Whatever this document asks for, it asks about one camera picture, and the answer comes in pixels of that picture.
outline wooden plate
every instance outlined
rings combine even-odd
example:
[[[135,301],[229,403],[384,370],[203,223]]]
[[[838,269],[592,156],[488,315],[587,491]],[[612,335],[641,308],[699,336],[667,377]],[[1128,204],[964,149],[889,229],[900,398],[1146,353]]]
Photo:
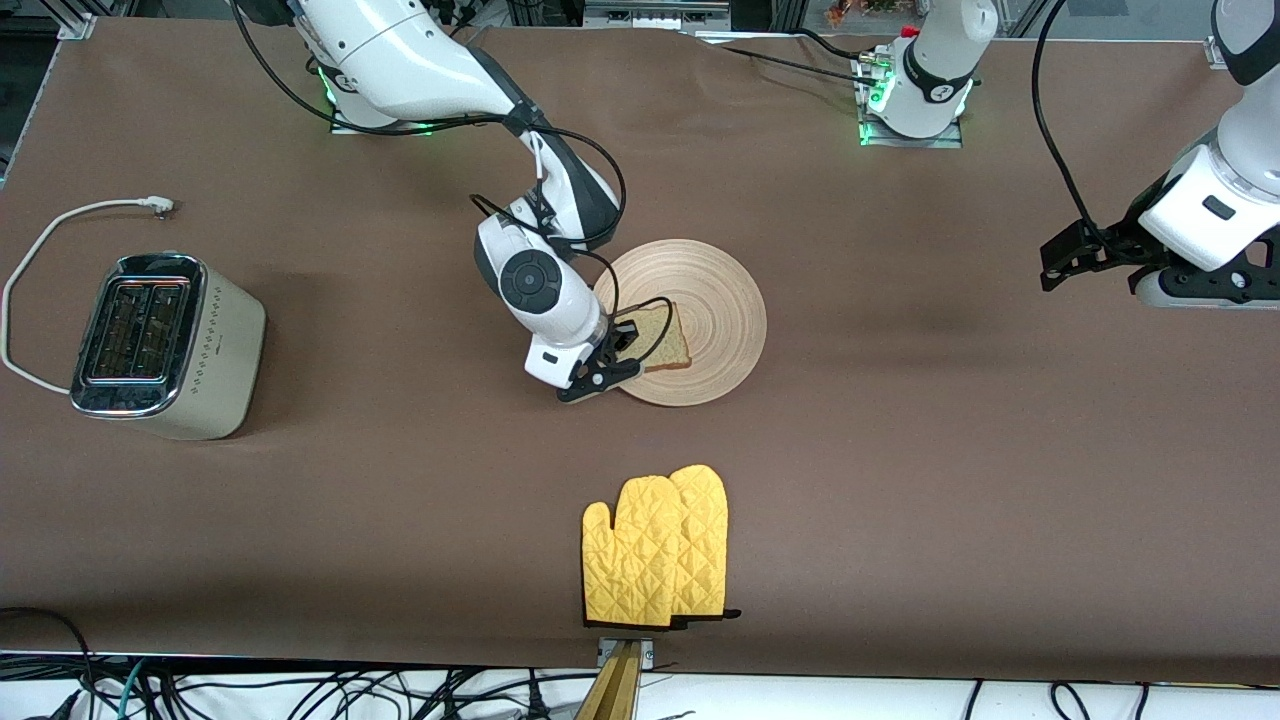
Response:
[[[613,269],[622,307],[659,295],[676,304],[692,359],[685,369],[645,373],[622,391],[684,407],[710,402],[751,374],[764,350],[764,297],[741,263],[705,242],[659,240],[623,254]],[[608,273],[595,283],[595,295],[605,310],[613,307]]]

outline bread slice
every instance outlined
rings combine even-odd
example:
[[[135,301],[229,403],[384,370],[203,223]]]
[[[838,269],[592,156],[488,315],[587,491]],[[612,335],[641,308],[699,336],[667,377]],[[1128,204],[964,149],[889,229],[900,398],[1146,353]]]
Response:
[[[649,350],[658,333],[662,332],[662,327],[667,323],[667,306],[658,305],[657,307],[628,310],[617,318],[618,324],[627,320],[635,322],[640,337],[630,347],[618,354],[618,360],[639,357]],[[682,370],[692,364],[694,359],[689,355],[689,341],[685,340],[685,331],[680,327],[680,307],[672,304],[671,327],[667,329],[667,334],[663,336],[658,348],[645,359],[644,372]]]

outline black strap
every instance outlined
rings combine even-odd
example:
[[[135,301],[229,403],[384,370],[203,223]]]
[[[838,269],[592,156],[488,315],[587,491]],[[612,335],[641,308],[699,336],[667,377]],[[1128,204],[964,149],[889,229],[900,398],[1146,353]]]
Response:
[[[964,86],[969,83],[969,78],[973,77],[973,70],[969,70],[963,77],[957,77],[955,79],[942,79],[929,70],[925,70],[915,59],[914,38],[911,40],[911,44],[906,46],[906,51],[902,53],[902,68],[906,70],[906,77],[911,78],[911,82],[919,87],[922,92],[924,92],[924,101],[934,105],[941,105],[955,97],[956,94],[964,90]]]

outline yellow oven mitt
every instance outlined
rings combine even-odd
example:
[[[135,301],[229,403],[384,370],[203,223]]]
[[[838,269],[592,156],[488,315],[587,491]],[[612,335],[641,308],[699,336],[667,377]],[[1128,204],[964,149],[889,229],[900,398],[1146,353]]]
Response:
[[[676,605],[672,615],[719,618],[724,614],[724,570],[728,552],[728,498],[724,483],[707,465],[671,474],[684,516],[676,562]]]
[[[617,518],[591,503],[582,514],[582,597],[588,623],[671,625],[682,506],[660,475],[622,486]]]
[[[582,514],[582,598],[588,625],[684,629],[724,610],[728,501],[705,465],[671,478],[627,480],[609,507]]]

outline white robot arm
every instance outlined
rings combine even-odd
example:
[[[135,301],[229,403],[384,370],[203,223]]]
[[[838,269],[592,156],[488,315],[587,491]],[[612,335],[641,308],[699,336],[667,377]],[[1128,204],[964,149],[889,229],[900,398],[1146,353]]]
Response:
[[[1213,33],[1244,97],[1106,229],[1076,222],[1041,247],[1041,284],[1138,265],[1130,290],[1164,307],[1280,309],[1280,0],[1216,0]],[[1266,246],[1252,263],[1247,249]]]
[[[876,49],[892,76],[867,109],[905,137],[942,133],[964,111],[974,68],[998,26],[992,0],[938,0],[919,36]]]
[[[566,402],[640,374],[639,363],[613,360],[634,337],[568,265],[612,237],[618,199],[511,76],[449,38],[421,0],[291,0],[289,9],[348,122],[393,128],[486,113],[532,152],[534,187],[506,210],[492,208],[475,238],[489,288],[532,333],[525,369]]]

